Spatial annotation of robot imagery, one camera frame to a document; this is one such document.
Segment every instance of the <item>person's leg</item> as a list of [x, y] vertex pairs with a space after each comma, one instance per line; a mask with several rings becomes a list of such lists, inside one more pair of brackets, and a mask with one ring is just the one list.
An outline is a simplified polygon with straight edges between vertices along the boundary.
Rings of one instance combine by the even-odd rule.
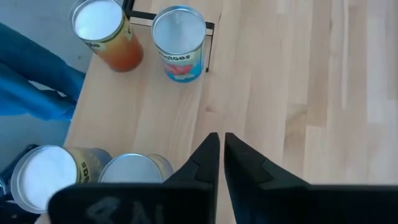
[[85, 74], [49, 50], [0, 23], [0, 62], [28, 80], [77, 100]]
[[75, 103], [56, 91], [40, 91], [23, 76], [0, 63], [0, 115], [29, 113], [44, 120], [71, 120]]

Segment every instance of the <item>wooden tabletop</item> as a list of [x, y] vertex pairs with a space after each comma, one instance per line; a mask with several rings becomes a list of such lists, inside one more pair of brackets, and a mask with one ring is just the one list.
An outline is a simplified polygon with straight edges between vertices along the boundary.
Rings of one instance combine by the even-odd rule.
[[[135, 27], [144, 61], [114, 73], [93, 57], [66, 146], [158, 153], [177, 170], [208, 133], [233, 132], [311, 183], [398, 183], [396, 0], [136, 0], [134, 9], [174, 4], [216, 24], [210, 71], [173, 82], [150, 33]], [[217, 223], [234, 223], [222, 162]]]

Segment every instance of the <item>black frame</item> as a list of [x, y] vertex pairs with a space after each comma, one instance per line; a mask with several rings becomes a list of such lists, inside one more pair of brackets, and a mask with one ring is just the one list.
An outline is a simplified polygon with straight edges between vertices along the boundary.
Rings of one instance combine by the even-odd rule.
[[[154, 14], [154, 13], [140, 12], [140, 11], [132, 10], [132, 7], [134, 6], [134, 1], [135, 0], [124, 0], [123, 1], [122, 9], [128, 19], [130, 19], [130, 17], [135, 17], [135, 18], [140, 18], [140, 19], [148, 19], [148, 20], [152, 20], [152, 21], [155, 19], [156, 14]], [[206, 36], [211, 38], [209, 59], [208, 59], [207, 66], [206, 66], [206, 72], [208, 72], [209, 67], [210, 67], [211, 50], [213, 48], [213, 36], [214, 36], [214, 31], [215, 31], [215, 24], [212, 22], [206, 22], [206, 28], [209, 30], [212, 30], [211, 35], [206, 34]]]

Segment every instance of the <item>metal can lid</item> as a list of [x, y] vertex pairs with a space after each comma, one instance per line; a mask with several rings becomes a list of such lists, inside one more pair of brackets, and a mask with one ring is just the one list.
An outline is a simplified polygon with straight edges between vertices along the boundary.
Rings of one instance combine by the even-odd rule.
[[186, 54], [197, 49], [206, 35], [203, 16], [188, 6], [164, 9], [154, 19], [152, 38], [168, 54]]
[[70, 20], [80, 38], [103, 40], [117, 31], [123, 11], [113, 0], [79, 0], [71, 9]]
[[106, 183], [161, 183], [164, 180], [159, 168], [148, 157], [141, 154], [123, 154], [105, 166], [99, 181]]
[[16, 203], [32, 213], [44, 213], [52, 195], [75, 184], [76, 162], [62, 147], [40, 146], [17, 163], [11, 177]]

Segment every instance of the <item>tin can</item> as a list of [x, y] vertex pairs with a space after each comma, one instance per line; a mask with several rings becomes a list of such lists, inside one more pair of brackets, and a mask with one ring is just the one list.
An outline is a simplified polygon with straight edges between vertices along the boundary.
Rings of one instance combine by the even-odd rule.
[[24, 210], [45, 213], [53, 194], [69, 185], [97, 182], [111, 159], [97, 148], [39, 146], [17, 163], [11, 177], [11, 194]]
[[100, 182], [104, 183], [163, 183], [173, 174], [166, 158], [157, 154], [123, 154], [114, 158], [103, 169]]
[[172, 6], [156, 15], [152, 38], [172, 80], [186, 83], [202, 73], [205, 35], [205, 20], [191, 7]]
[[132, 70], [142, 61], [142, 46], [116, 1], [78, 0], [69, 20], [75, 34], [114, 71]]

